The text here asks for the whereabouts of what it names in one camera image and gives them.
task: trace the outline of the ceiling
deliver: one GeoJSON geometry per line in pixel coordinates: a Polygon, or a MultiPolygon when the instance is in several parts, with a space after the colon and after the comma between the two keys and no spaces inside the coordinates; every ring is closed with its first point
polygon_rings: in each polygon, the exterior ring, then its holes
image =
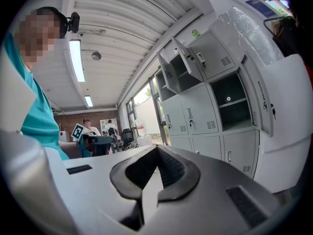
{"type": "MultiPolygon", "coordinates": [[[[60,8],[60,0],[38,1],[60,8]]],[[[145,55],[193,7],[190,0],[75,0],[80,26],[72,38],[82,44],[83,94],[91,96],[95,107],[115,105],[145,55]],[[95,50],[102,55],[99,61],[91,57],[95,50]]],[[[34,69],[34,77],[56,107],[83,110],[62,44],[34,69]]]]}

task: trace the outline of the metal locker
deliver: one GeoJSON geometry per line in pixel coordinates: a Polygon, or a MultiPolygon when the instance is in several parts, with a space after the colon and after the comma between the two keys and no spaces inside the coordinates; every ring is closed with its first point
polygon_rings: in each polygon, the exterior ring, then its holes
{"type": "Polygon", "coordinates": [[[188,135],[185,116],[178,96],[162,102],[165,121],[170,135],[188,135]]]}
{"type": "Polygon", "coordinates": [[[165,80],[164,87],[178,94],[180,92],[180,87],[173,65],[167,63],[159,53],[157,54],[157,58],[160,62],[160,66],[165,80]]]}
{"type": "Polygon", "coordinates": [[[189,47],[202,65],[208,79],[235,67],[225,48],[211,32],[200,36],[189,47]]]}
{"type": "Polygon", "coordinates": [[[207,134],[219,131],[212,101],[205,85],[179,96],[190,134],[207,134]]]}
{"type": "Polygon", "coordinates": [[[191,151],[191,143],[190,143],[190,138],[174,138],[170,137],[171,140],[171,146],[176,147],[179,149],[191,151]]]}
{"type": "Polygon", "coordinates": [[[252,125],[273,136],[273,116],[269,94],[262,75],[248,53],[245,54],[237,74],[248,98],[252,125]]]}
{"type": "Polygon", "coordinates": [[[196,62],[193,61],[194,57],[189,52],[188,48],[185,47],[184,45],[182,45],[180,43],[180,41],[178,41],[175,38],[172,38],[172,41],[173,41],[174,45],[176,46],[185,66],[187,68],[188,73],[191,76],[198,79],[199,81],[203,81],[203,78],[202,78],[201,73],[198,69],[198,66],[197,66],[196,62]]]}
{"type": "Polygon", "coordinates": [[[195,152],[210,158],[222,159],[220,136],[192,138],[195,152]]]}
{"type": "Polygon", "coordinates": [[[225,161],[251,176],[255,155],[255,130],[224,135],[225,161]]]}

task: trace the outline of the ceiling light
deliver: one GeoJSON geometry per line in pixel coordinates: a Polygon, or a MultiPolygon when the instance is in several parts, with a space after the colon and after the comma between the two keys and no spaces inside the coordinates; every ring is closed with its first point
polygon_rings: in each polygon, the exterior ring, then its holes
{"type": "Polygon", "coordinates": [[[69,52],[74,67],[75,75],[78,82],[84,82],[84,72],[82,65],[82,56],[80,48],[80,40],[70,40],[69,42],[69,52]]]}
{"type": "Polygon", "coordinates": [[[88,104],[88,107],[92,107],[92,106],[93,106],[90,96],[85,96],[85,100],[86,100],[86,102],[87,102],[87,104],[88,104]]]}

